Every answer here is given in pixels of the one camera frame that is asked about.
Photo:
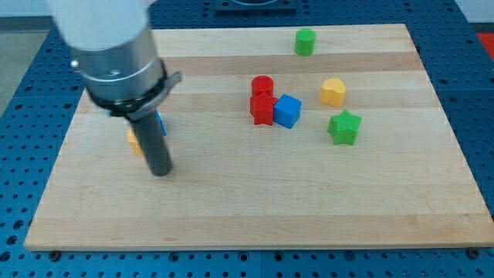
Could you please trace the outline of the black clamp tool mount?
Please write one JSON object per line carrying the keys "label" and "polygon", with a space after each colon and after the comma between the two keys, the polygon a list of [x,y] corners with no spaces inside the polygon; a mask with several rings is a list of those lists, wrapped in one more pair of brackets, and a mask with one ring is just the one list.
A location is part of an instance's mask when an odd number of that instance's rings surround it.
{"label": "black clamp tool mount", "polygon": [[143,95],[129,100],[105,100],[88,88],[90,99],[100,108],[107,110],[111,117],[125,117],[136,120],[155,110],[169,95],[172,89],[182,81],[182,72],[167,75],[164,62],[161,61],[164,75]]}

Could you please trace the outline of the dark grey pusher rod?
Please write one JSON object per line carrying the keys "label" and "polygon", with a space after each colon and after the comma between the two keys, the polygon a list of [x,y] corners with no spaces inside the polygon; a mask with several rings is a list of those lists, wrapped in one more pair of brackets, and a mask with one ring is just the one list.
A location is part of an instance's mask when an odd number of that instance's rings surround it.
{"label": "dark grey pusher rod", "polygon": [[132,120],[130,125],[143,151],[151,174],[158,177],[169,174],[173,168],[173,163],[154,111],[140,119]]}

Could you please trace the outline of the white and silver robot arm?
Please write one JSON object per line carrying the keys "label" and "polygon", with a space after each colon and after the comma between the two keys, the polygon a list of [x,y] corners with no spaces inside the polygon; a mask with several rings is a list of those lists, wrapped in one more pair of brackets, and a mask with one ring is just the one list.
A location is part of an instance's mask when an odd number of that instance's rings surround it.
{"label": "white and silver robot arm", "polygon": [[151,173],[173,163],[157,108],[182,80],[168,74],[151,31],[149,1],[47,0],[68,45],[71,67],[86,81],[90,99],[113,117],[126,118]]}

